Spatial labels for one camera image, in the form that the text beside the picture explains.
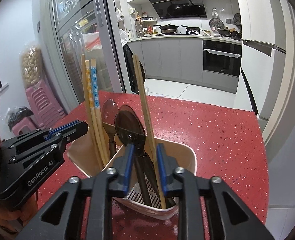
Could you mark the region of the plain wooden chopstick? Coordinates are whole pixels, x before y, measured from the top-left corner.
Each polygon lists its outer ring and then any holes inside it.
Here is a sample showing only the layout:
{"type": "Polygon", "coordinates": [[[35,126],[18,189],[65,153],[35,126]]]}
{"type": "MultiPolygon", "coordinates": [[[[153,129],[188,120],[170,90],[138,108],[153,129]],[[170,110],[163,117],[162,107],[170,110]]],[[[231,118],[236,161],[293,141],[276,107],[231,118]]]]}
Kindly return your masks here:
{"type": "Polygon", "coordinates": [[[152,162],[153,162],[153,165],[155,168],[156,181],[157,181],[157,187],[158,187],[158,192],[159,192],[160,201],[161,201],[161,207],[162,207],[162,209],[166,209],[167,208],[166,200],[165,200],[163,192],[162,192],[161,181],[160,181],[160,176],[159,176],[159,172],[158,172],[156,143],[155,143],[155,137],[154,137],[154,132],[153,132],[153,128],[152,128],[150,109],[148,106],[148,101],[147,101],[147,97],[146,97],[146,93],[145,93],[143,74],[141,72],[141,67],[140,67],[138,55],[134,54],[132,56],[132,59],[133,59],[135,77],[136,77],[137,84],[138,84],[139,95],[140,95],[140,100],[141,100],[141,107],[142,107],[142,111],[143,111],[146,131],[147,131],[147,142],[149,144],[149,148],[150,148],[150,152],[151,152],[151,159],[152,159],[152,162]]]}
{"type": "Polygon", "coordinates": [[[84,101],[85,101],[86,113],[87,113],[87,121],[88,121],[88,126],[89,126],[89,134],[90,134],[90,140],[93,144],[92,152],[93,152],[93,155],[95,156],[95,160],[98,164],[99,170],[102,170],[102,168],[103,168],[102,159],[100,156],[98,145],[96,143],[94,127],[93,127],[93,122],[92,122],[92,115],[90,112],[89,96],[88,96],[88,90],[87,90],[88,82],[87,82],[87,75],[86,75],[86,56],[85,56],[85,54],[81,54],[81,69],[82,69],[82,85],[83,85],[84,101]]]}

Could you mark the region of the yellow patterned chopstick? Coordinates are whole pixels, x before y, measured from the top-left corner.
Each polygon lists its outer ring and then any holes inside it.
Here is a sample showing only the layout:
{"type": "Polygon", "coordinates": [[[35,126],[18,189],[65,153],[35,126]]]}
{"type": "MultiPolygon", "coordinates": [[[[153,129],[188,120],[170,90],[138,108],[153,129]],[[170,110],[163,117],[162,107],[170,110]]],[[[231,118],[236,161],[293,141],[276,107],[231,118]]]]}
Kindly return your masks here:
{"type": "Polygon", "coordinates": [[[98,149],[100,152],[100,156],[102,159],[102,145],[101,145],[101,140],[99,137],[99,131],[98,131],[98,126],[96,124],[96,118],[95,118],[95,111],[94,111],[94,96],[93,96],[93,92],[92,92],[92,80],[91,80],[91,74],[90,74],[90,61],[86,60],[86,75],[87,75],[87,90],[88,90],[88,95],[89,95],[89,104],[90,104],[90,112],[92,115],[92,122],[93,122],[93,127],[94,127],[94,133],[95,133],[95,139],[96,139],[96,143],[98,145],[98,149]]]}

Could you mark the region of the blue patterned chopstick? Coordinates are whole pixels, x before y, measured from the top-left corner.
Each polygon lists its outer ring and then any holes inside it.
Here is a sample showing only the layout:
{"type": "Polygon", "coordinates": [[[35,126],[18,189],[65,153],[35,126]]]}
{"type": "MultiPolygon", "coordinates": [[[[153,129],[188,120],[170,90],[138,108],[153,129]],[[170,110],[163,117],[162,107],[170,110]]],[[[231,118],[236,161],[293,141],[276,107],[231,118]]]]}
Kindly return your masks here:
{"type": "Polygon", "coordinates": [[[98,72],[96,69],[95,59],[90,60],[90,74],[91,74],[91,80],[92,80],[92,92],[94,96],[94,111],[95,111],[96,124],[98,126],[99,137],[101,140],[102,151],[103,151],[102,159],[103,159],[103,164],[106,165],[109,162],[109,154],[107,151],[106,141],[105,141],[103,127],[102,127],[102,118],[101,118],[100,101],[99,101],[99,88],[98,88],[98,72]]]}

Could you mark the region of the pink plastic stools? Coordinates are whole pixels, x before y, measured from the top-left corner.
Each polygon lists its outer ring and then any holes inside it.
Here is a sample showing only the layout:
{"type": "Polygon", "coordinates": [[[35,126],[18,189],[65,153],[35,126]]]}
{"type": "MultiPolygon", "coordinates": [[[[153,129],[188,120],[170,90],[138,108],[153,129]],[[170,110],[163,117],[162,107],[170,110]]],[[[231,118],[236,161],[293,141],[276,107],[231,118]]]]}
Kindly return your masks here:
{"type": "Polygon", "coordinates": [[[37,128],[53,128],[56,122],[66,116],[63,108],[43,79],[40,79],[34,86],[27,88],[25,92],[35,121],[30,116],[24,117],[22,121],[13,126],[14,135],[30,132],[37,128]]]}

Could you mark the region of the glass sliding door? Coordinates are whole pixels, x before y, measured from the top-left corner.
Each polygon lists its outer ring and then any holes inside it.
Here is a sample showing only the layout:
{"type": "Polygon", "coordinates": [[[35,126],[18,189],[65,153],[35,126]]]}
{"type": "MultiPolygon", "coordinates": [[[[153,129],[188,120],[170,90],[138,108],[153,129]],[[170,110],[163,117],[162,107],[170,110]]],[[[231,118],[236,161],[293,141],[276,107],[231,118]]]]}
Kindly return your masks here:
{"type": "Polygon", "coordinates": [[[100,90],[130,91],[114,0],[39,0],[48,80],[66,111],[84,101],[81,56],[96,60],[100,90]]]}

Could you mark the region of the black built-in oven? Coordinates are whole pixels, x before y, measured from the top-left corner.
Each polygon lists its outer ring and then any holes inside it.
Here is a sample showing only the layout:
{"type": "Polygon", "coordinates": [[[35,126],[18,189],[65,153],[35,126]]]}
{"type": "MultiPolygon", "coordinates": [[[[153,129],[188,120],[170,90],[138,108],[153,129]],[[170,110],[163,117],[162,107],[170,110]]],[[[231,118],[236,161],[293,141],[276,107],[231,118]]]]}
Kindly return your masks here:
{"type": "Polygon", "coordinates": [[[203,40],[203,69],[239,77],[241,54],[239,44],[203,40]]]}

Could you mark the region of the white refrigerator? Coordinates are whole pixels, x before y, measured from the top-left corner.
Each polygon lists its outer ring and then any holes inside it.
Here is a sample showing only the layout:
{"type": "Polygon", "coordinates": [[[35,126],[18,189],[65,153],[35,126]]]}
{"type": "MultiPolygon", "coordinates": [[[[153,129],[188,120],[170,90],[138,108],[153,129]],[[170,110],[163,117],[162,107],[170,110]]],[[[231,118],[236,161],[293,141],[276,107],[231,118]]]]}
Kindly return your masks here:
{"type": "Polygon", "coordinates": [[[234,107],[269,120],[283,78],[286,26],[291,22],[287,0],[238,0],[242,26],[241,73],[234,107]]]}

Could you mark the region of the black wok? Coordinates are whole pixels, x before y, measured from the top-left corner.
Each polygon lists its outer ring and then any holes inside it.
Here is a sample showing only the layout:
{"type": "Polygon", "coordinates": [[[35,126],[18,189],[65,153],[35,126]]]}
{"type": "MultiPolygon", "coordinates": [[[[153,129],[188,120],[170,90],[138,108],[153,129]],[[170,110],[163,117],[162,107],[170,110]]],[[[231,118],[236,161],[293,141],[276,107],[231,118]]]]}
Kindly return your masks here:
{"type": "Polygon", "coordinates": [[[161,30],[161,33],[164,35],[173,35],[177,33],[178,26],[166,24],[166,25],[159,25],[154,24],[154,26],[158,27],[161,30]]]}

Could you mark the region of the black range hood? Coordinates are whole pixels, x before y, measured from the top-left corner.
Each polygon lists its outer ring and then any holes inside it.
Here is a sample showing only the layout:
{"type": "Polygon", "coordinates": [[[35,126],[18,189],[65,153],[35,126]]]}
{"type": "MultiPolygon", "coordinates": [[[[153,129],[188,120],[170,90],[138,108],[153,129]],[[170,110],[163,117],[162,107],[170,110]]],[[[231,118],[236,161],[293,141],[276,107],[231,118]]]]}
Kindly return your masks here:
{"type": "Polygon", "coordinates": [[[203,0],[149,0],[161,20],[170,18],[206,18],[203,0]]]}

